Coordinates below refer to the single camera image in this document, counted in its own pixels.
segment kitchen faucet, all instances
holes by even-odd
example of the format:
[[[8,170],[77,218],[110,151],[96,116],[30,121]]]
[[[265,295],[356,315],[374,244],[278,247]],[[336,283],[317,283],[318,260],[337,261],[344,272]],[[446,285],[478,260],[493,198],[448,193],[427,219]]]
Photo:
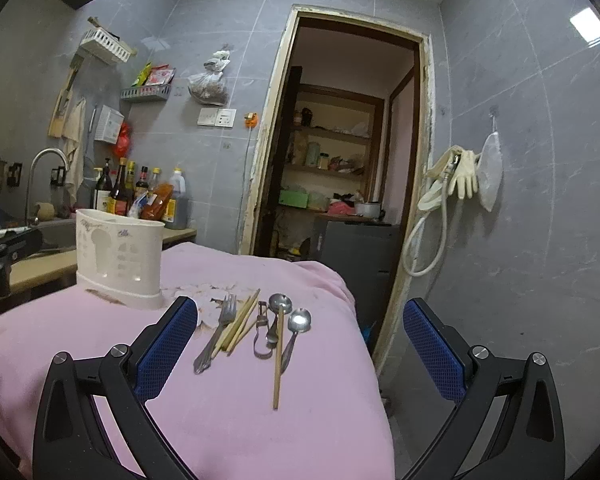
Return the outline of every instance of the kitchen faucet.
[[[57,148],[45,148],[44,150],[39,152],[33,158],[33,161],[31,162],[31,168],[29,169],[29,179],[27,180],[27,193],[26,193],[26,196],[24,199],[24,224],[26,226],[29,226],[31,224],[33,224],[33,225],[38,224],[38,218],[33,218],[33,219],[29,218],[29,192],[31,191],[31,183],[33,181],[33,172],[36,169],[36,164],[38,163],[40,158],[42,158],[42,156],[46,155],[47,153],[55,153],[57,156],[59,156],[62,159],[62,162],[64,163],[64,168],[66,170],[68,170],[68,168],[69,168],[69,161],[66,160],[66,155],[61,150],[58,150]]]

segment wall-mounted basket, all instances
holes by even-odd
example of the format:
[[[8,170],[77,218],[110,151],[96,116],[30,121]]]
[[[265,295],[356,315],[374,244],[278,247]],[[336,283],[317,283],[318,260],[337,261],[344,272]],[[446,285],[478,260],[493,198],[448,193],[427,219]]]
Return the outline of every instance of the wall-mounted basket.
[[[145,101],[166,101],[171,91],[171,85],[148,85],[125,88],[120,92],[120,100],[128,103]]]
[[[103,28],[85,32],[80,46],[108,65],[126,63],[131,56],[131,52]]]

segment blue gripper pad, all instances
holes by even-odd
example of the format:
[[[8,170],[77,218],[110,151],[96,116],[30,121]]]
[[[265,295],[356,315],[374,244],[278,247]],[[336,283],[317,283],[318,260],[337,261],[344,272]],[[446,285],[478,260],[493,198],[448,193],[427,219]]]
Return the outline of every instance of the blue gripper pad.
[[[402,322],[440,395],[459,404],[466,393],[461,362],[415,301],[407,301]]]
[[[140,402],[160,394],[197,324],[196,302],[187,298],[138,363],[134,393]]]

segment pink tablecloth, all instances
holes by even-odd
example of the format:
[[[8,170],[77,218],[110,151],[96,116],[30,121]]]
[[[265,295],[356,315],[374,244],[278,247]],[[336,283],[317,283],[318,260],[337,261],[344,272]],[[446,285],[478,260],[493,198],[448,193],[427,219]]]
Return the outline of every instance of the pink tablecloth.
[[[254,357],[253,337],[197,376],[192,362],[212,331],[196,330],[162,393],[146,406],[198,478],[394,479],[378,382],[339,275],[316,262],[233,256],[189,243],[162,254],[165,291],[203,283],[260,288],[261,299],[283,292],[311,311],[313,323],[298,337],[277,412],[271,408],[274,360]],[[5,441],[31,459],[36,410],[56,352],[102,356],[116,343],[131,343],[163,313],[110,304],[73,286],[0,316]],[[102,417],[123,465],[139,472],[111,414]]]

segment metal spoon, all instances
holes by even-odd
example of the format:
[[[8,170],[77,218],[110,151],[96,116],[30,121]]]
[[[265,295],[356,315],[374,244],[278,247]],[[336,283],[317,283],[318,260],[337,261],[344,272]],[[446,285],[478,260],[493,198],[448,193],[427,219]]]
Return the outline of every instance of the metal spoon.
[[[278,311],[280,310],[280,307],[283,308],[283,312],[285,314],[289,314],[292,310],[293,307],[291,305],[291,300],[285,296],[284,294],[272,294],[271,297],[269,298],[269,310],[271,310],[272,312],[274,312],[276,314],[276,318],[273,322],[273,324],[271,325],[271,327],[269,328],[269,331],[267,332],[267,345],[270,348],[275,347],[278,344],[278,332],[277,332],[277,326],[278,326]]]
[[[286,367],[289,366],[289,361],[291,361],[291,352],[294,351],[296,337],[311,328],[311,313],[304,308],[297,308],[289,316],[288,328],[294,334],[286,344],[285,351],[282,352],[282,373],[285,372]]]

